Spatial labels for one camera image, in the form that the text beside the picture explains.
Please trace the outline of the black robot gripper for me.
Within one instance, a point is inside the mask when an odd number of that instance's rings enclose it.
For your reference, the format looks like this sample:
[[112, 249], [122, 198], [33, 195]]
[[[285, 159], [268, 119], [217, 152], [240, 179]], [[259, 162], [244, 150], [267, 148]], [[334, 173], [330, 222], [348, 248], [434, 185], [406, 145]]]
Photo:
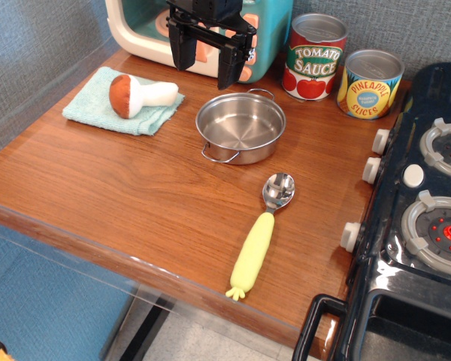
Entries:
[[252, 57], [256, 28], [242, 16], [242, 1], [168, 1], [169, 41], [175, 67], [195, 64], [198, 41], [220, 50], [218, 84], [224, 90], [237, 83], [245, 60]]

